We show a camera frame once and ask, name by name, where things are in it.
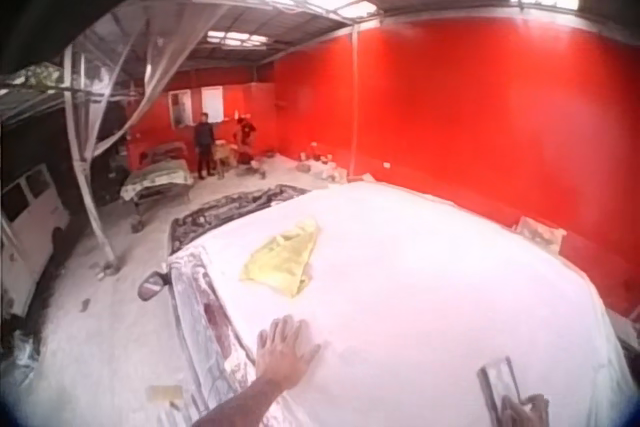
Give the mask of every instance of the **concrete floor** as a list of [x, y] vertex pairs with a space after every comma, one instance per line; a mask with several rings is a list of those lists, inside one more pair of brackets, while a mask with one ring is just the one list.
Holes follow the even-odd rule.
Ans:
[[[122, 270], [99, 281], [103, 262], [89, 230], [66, 262], [56, 283], [43, 332], [42, 355], [33, 378], [16, 394], [20, 417], [33, 427], [113, 427], [156, 425], [165, 405], [147, 399], [152, 385], [190, 390], [190, 376], [179, 344], [167, 292], [144, 303], [138, 283], [165, 259], [171, 220], [216, 197], [288, 183], [322, 188], [317, 172], [301, 174], [295, 162], [266, 162], [267, 178], [209, 178], [196, 182], [190, 201], [161, 201], [145, 215], [145, 229], [131, 234], [128, 209], [120, 203], [101, 218]], [[81, 312], [83, 301], [89, 306]]]

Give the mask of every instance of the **van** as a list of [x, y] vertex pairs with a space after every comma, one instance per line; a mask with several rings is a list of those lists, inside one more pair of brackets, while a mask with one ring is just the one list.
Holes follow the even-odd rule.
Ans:
[[44, 164], [2, 191], [2, 316], [24, 316], [69, 213]]

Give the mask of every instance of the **red wall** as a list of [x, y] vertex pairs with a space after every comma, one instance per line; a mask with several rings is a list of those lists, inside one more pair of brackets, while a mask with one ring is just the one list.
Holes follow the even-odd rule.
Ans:
[[[179, 72], [168, 83], [165, 92], [152, 104], [142, 118], [130, 129], [127, 151], [130, 168], [140, 167], [139, 157], [146, 150], [173, 141], [187, 145], [189, 167], [196, 169], [193, 127], [174, 129], [171, 125], [168, 93], [174, 90], [191, 91], [192, 117], [197, 122], [202, 114], [202, 87], [223, 86], [225, 120], [215, 126], [217, 139], [233, 140], [235, 112], [250, 114], [258, 132], [255, 149], [258, 152], [275, 150], [276, 128], [273, 84], [251, 83], [253, 71], [249, 68], [216, 68]], [[129, 108], [132, 113], [135, 106]]]
[[560, 226], [605, 298], [637, 302], [622, 284], [640, 282], [640, 49], [466, 18], [364, 31], [357, 58], [356, 88], [348, 36], [276, 62], [280, 152], [315, 141], [355, 174]]

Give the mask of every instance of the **garage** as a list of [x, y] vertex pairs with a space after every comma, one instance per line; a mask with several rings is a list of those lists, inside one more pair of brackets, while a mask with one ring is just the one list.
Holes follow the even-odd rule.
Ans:
[[3, 5], [27, 425], [192, 425], [289, 316], [321, 350], [263, 425], [631, 415], [637, 0]]

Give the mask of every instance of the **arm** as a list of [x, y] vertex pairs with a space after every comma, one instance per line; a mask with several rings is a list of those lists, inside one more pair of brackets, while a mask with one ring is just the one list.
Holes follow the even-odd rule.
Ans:
[[302, 322], [293, 322], [290, 316], [275, 319], [269, 332], [258, 335], [256, 380], [243, 392], [223, 402], [198, 420], [194, 427], [254, 427], [284, 391], [292, 389], [309, 370], [320, 351], [314, 346], [304, 355], [298, 355], [296, 344], [302, 331]]

